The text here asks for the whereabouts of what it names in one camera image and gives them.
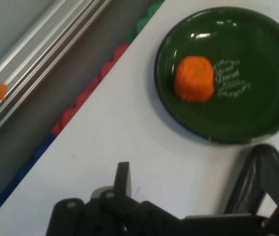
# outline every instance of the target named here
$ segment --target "small orange object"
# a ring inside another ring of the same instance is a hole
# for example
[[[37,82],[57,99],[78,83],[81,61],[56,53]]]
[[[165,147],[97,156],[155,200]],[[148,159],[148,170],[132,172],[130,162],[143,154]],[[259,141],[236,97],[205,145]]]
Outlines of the small orange object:
[[[214,93],[214,69],[205,57],[189,56],[178,65],[174,91],[184,101],[203,102]]]
[[[7,91],[7,85],[0,83],[0,101],[5,100],[6,91]]]

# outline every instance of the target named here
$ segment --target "orange object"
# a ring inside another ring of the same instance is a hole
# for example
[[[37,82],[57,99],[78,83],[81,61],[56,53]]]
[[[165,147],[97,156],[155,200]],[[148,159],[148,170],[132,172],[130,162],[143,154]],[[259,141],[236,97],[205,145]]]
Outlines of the orange object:
[[[189,56],[178,65],[174,91],[184,101],[203,102],[214,93],[214,69],[205,57]]]
[[[0,83],[0,101],[5,100],[6,91],[7,91],[7,85]]]

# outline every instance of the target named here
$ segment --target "white table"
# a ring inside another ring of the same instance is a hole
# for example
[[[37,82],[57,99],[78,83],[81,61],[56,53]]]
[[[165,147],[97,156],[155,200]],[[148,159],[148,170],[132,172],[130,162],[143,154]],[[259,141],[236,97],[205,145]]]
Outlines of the white table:
[[[0,236],[45,235],[57,201],[88,201],[94,189],[113,184],[120,161],[131,163],[137,201],[180,218],[221,213],[244,146],[211,144],[182,128],[163,108],[153,82],[166,33],[191,13],[221,5],[251,8],[279,22],[278,0],[165,1],[1,207]],[[279,133],[267,142],[279,150]]]

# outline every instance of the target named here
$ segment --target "plate rim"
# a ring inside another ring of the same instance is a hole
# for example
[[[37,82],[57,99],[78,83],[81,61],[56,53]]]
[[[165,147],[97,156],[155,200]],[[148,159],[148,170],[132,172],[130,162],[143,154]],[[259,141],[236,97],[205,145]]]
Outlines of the plate rim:
[[[256,15],[259,15],[259,16],[262,16],[264,17],[267,21],[270,21],[272,24],[274,24],[274,26],[276,26],[278,29],[279,29],[279,23],[277,21],[275,21],[274,19],[272,19],[271,17],[261,13],[261,12],[258,12],[258,11],[255,11],[255,10],[252,10],[252,9],[249,9],[249,8],[244,8],[244,7],[235,7],[235,6],[218,6],[218,7],[210,7],[210,8],[206,8],[206,9],[203,9],[203,10],[200,10],[200,11],[197,11],[187,17],[185,17],[184,19],[182,19],[181,21],[179,21],[177,24],[175,24],[171,30],[165,35],[165,37],[163,38],[158,50],[157,50],[157,53],[156,53],[156,56],[155,56],[155,60],[154,60],[154,83],[155,83],[155,87],[156,87],[156,90],[157,90],[157,93],[158,93],[158,96],[162,102],[162,105],[164,106],[164,108],[166,109],[166,111],[172,116],[173,119],[175,119],[176,122],[178,122],[181,126],[183,126],[185,129],[187,129],[188,131],[196,134],[197,136],[201,137],[201,138],[204,138],[206,140],[208,140],[209,142],[214,142],[214,143],[218,143],[218,144],[228,144],[228,145],[238,145],[238,144],[251,144],[251,143],[254,143],[254,142],[260,142],[260,141],[264,141],[268,138],[270,138],[271,136],[273,136],[274,134],[278,133],[279,132],[279,128],[277,128],[276,130],[274,130],[273,132],[269,133],[269,134],[265,134],[265,135],[261,135],[261,136],[258,136],[258,137],[253,137],[253,138],[250,138],[249,140],[235,140],[235,141],[228,141],[228,140],[224,140],[224,139],[219,139],[219,138],[213,138],[213,137],[208,137],[204,134],[201,134],[199,132],[196,132],[194,129],[192,128],[189,128],[187,127],[183,122],[179,121],[176,117],[175,117],[175,114],[173,114],[170,109],[168,108],[167,106],[167,103],[164,101],[162,95],[161,95],[161,92],[160,92],[160,88],[159,88],[159,85],[158,85],[158,82],[157,82],[157,68],[158,68],[158,61],[159,61],[159,58],[160,58],[160,54],[161,54],[161,51],[166,43],[166,40],[169,38],[169,36],[173,33],[174,30],[177,29],[178,26],[180,26],[182,23],[186,22],[188,19],[200,14],[200,13],[204,13],[204,12],[207,12],[207,11],[211,11],[211,10],[226,10],[226,9],[235,9],[235,10],[242,10],[242,11],[247,11],[247,12],[250,12],[250,13],[254,13]]]

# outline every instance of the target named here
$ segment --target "gray floor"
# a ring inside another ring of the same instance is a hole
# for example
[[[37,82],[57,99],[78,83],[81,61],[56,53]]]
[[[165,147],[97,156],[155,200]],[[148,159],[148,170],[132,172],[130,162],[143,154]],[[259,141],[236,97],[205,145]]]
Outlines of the gray floor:
[[[0,192],[62,113],[146,16],[153,0],[113,0],[85,36],[0,131]]]

